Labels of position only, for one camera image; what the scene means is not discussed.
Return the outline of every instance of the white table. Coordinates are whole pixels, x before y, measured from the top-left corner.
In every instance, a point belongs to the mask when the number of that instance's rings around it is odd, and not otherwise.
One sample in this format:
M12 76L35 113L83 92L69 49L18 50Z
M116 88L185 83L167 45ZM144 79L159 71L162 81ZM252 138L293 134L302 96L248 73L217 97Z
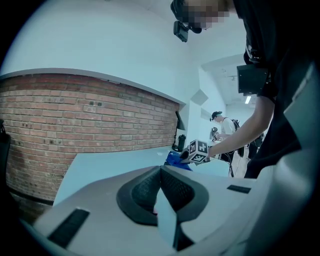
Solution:
M92 182L145 167L162 166L171 150L170 146L166 146L126 152L79 153L64 176L53 206ZM218 159L189 166L196 173L223 177L228 177L229 173L229 165ZM161 189L155 209L158 212L158 230L162 238L172 245L177 216Z

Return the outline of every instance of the brick wall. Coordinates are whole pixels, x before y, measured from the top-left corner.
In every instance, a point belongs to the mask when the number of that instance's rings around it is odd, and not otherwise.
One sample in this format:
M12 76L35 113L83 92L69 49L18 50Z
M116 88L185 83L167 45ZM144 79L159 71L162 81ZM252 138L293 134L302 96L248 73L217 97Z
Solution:
M0 82L0 118L12 143L9 187L54 200L77 153L119 152L173 143L179 105L125 84L37 74Z

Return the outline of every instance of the person's arm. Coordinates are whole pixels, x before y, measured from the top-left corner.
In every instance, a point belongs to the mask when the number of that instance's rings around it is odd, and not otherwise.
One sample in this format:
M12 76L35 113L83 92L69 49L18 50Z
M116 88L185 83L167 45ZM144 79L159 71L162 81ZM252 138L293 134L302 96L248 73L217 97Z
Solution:
M254 141L269 126L275 104L267 97L257 98L252 116L232 135L209 149L209 157L237 150Z

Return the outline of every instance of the black shirt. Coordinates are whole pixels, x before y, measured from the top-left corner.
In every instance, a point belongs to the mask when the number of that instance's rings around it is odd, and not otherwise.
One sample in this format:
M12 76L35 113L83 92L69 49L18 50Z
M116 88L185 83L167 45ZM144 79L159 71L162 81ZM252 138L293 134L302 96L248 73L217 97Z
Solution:
M275 102L268 133L259 152L248 163L245 174L245 178L257 178L262 168L275 165L282 156L301 147L284 111L292 102L313 59L312 49L316 48L310 35L310 10L306 12L311 6L307 5L308 0L300 3L286 0L233 1L239 18L243 19L247 44L260 52L262 62L271 74L271 82L264 85L258 97L264 96ZM250 64L247 53L244 60Z

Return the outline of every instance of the blue bag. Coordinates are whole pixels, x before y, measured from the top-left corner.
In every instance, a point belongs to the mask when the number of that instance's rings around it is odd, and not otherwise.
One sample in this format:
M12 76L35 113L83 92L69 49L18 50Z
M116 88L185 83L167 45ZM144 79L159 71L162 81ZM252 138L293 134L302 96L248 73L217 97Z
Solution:
M180 163L182 160L183 159L180 158L180 154L178 152L170 151L166 158L166 163L168 163L170 166L178 167L192 172L187 163Z

